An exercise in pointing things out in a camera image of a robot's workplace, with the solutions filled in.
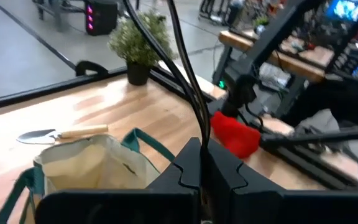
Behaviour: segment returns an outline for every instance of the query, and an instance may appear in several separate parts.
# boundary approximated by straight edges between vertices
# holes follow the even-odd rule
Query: gray floor
[[[216,66],[223,50],[218,34],[225,28],[198,19],[199,0],[176,2],[192,66],[197,75],[211,80],[214,64]],[[85,34],[84,15],[68,15],[64,32],[57,32],[50,15],[45,15],[44,21],[38,19],[31,0],[0,0],[0,5],[73,63],[90,60],[108,69],[124,65],[124,61],[106,47],[108,36]],[[151,0],[141,0],[140,10],[149,10],[150,5]],[[158,5],[158,11],[169,15],[166,2]],[[172,46],[176,49],[173,31],[171,34]],[[67,65],[0,10],[0,96],[71,78],[74,72]]]

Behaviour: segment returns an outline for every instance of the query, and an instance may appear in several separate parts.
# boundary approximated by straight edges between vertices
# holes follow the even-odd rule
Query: computer monitor
[[[355,22],[358,20],[358,0],[333,0],[326,15],[335,20]]]

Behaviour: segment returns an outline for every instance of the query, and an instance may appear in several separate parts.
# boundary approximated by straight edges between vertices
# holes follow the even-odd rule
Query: green light
[[[223,81],[219,81],[218,87],[220,87],[220,88],[224,88],[224,87],[225,87],[224,82],[223,82]]]

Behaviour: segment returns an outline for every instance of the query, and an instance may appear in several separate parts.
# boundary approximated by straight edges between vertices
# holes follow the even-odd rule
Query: wooden table
[[[224,91],[207,81],[201,88],[214,97]],[[46,146],[17,142],[18,135],[31,130],[68,128],[108,124],[109,134],[122,139],[125,133],[138,127],[174,154],[178,154],[190,137],[200,137],[200,131],[190,105],[174,93],[149,80],[146,86],[132,86],[121,76],[48,95],[0,109],[0,208],[19,174],[32,166],[32,159]],[[288,132],[291,127],[266,119],[265,125]],[[163,171],[168,161],[154,150],[141,144],[142,152]],[[245,160],[257,172],[286,189],[323,189],[314,181],[286,163],[259,150]],[[17,204],[10,223],[18,223],[24,194]]]
[[[253,37],[255,39],[258,38],[253,30],[244,31],[244,34]],[[284,41],[282,43],[282,48],[292,51],[291,49],[292,47],[290,46],[290,41],[292,40],[293,38],[290,37],[289,40]],[[246,52],[254,44],[253,41],[241,37],[239,35],[233,34],[228,30],[220,32],[219,41],[222,42],[227,47],[235,48],[243,52]],[[325,67],[329,63],[331,57],[333,56],[333,52],[322,47],[316,47],[314,50],[308,50],[300,53],[300,56],[310,61],[319,63],[320,65]],[[284,70],[295,75],[304,76],[305,78],[307,78],[312,82],[319,82],[324,78],[324,70],[314,67],[312,65],[308,65],[307,63],[304,63],[298,59],[289,57],[279,52],[277,54],[273,53],[270,56],[268,62],[276,66],[280,66],[281,64]]]

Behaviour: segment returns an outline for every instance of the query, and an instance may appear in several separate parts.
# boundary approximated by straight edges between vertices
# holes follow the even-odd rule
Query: gray cloth
[[[313,117],[303,120],[296,129],[300,127],[309,128],[310,126],[318,129],[322,133],[340,130],[340,126],[330,110],[317,112]],[[342,153],[347,154],[350,158],[358,162],[358,140],[338,142],[336,147],[342,149]]]

